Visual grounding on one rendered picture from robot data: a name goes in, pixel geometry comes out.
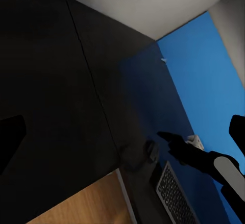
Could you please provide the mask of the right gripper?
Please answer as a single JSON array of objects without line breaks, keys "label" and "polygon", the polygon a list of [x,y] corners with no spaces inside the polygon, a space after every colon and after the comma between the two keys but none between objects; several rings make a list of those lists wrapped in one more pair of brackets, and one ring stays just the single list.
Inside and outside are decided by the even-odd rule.
[{"label": "right gripper", "polygon": [[192,156],[197,150],[200,150],[199,148],[186,143],[180,135],[173,135],[172,133],[161,131],[157,134],[170,142],[168,145],[170,147],[170,151],[181,165],[185,166],[188,164],[192,166]]}]

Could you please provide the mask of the mouse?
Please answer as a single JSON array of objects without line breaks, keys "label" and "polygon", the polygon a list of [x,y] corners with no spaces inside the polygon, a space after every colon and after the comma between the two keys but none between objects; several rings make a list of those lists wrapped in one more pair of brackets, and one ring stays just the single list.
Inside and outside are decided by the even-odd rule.
[{"label": "mouse", "polygon": [[158,143],[154,140],[151,140],[147,144],[146,151],[147,151],[149,159],[151,161],[157,163],[158,159],[159,159],[159,153],[160,153],[160,147],[159,147]]}]

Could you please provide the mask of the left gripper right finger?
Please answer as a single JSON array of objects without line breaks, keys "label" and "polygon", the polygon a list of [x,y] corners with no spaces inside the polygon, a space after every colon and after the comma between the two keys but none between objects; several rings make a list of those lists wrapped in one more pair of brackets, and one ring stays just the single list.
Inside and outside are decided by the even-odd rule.
[{"label": "left gripper right finger", "polygon": [[233,115],[229,133],[245,156],[245,117]]}]

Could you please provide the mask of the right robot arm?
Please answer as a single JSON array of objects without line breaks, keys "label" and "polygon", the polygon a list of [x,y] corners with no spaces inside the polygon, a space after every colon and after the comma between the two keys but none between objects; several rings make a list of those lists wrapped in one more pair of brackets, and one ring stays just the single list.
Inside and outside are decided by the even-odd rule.
[{"label": "right robot arm", "polygon": [[198,135],[188,136],[185,142],[180,135],[161,131],[157,134],[170,142],[170,151],[181,165],[188,164],[208,173],[223,185],[220,192],[245,224],[245,175],[236,168],[239,165],[237,160],[215,151],[205,152]]}]

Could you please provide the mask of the keyboard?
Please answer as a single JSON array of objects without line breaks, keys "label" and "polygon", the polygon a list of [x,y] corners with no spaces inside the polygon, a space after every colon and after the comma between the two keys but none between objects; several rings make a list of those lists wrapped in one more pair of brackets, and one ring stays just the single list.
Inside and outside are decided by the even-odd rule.
[{"label": "keyboard", "polygon": [[164,163],[156,192],[173,224],[201,224],[169,161]]}]

